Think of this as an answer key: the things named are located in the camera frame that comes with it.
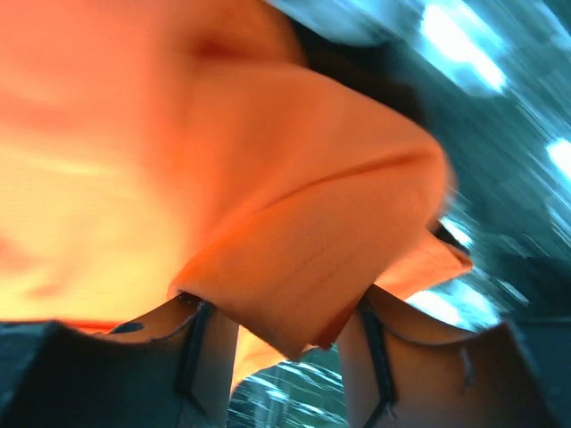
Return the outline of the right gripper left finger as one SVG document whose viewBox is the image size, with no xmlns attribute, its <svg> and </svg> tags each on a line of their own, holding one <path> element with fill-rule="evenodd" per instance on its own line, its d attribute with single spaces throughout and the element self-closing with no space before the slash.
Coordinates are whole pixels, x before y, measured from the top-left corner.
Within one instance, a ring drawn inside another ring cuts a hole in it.
<svg viewBox="0 0 571 428">
<path fill-rule="evenodd" d="M 4 427 L 222 427 L 237 324 L 179 296 L 109 333 L 1 325 Z"/>
</svg>

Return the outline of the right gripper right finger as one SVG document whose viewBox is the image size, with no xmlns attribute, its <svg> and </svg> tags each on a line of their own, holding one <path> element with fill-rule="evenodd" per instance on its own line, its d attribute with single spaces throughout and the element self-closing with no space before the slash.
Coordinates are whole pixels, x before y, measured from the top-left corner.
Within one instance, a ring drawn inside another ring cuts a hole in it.
<svg viewBox="0 0 571 428">
<path fill-rule="evenodd" d="M 570 322 L 509 319 L 473 333 L 372 286 L 337 341 L 348 424 L 570 424 Z"/>
</svg>

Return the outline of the orange t shirt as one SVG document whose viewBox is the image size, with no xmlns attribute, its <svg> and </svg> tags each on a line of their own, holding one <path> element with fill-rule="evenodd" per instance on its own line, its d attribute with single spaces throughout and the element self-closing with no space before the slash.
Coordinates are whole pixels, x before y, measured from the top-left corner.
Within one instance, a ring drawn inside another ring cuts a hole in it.
<svg viewBox="0 0 571 428">
<path fill-rule="evenodd" d="M 180 291 L 240 327 L 235 383 L 329 347 L 376 284 L 471 269 L 452 173 L 305 67 L 262 1 L 1 4 L 1 317 L 109 327 Z"/>
</svg>

